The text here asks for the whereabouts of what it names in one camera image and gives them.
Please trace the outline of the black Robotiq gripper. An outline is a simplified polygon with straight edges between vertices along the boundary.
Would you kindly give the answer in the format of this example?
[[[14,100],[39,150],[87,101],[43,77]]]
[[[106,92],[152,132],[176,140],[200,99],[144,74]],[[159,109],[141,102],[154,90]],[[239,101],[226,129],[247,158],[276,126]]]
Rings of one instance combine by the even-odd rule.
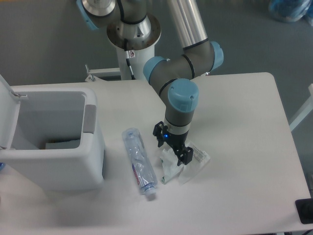
[[[163,121],[157,123],[153,130],[153,136],[157,139],[158,147],[161,147],[166,142],[174,150],[178,158],[177,166],[181,164],[187,165],[193,159],[193,148],[185,146],[187,135],[188,132],[183,134],[169,132],[169,127]]]

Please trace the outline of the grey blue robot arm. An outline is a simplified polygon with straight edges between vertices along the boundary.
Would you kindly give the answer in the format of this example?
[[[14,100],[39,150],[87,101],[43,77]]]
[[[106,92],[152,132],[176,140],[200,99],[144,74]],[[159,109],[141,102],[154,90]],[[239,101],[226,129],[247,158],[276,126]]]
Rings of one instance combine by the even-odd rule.
[[[185,141],[199,99],[193,79],[224,61],[220,45],[208,39],[197,3],[167,2],[183,49],[173,60],[155,56],[161,28],[148,13],[146,1],[78,0],[76,4],[89,28],[107,29],[118,54],[121,78],[146,80],[163,101],[165,118],[155,125],[153,135],[159,146],[166,143],[173,149],[179,165],[189,164],[193,149]]]

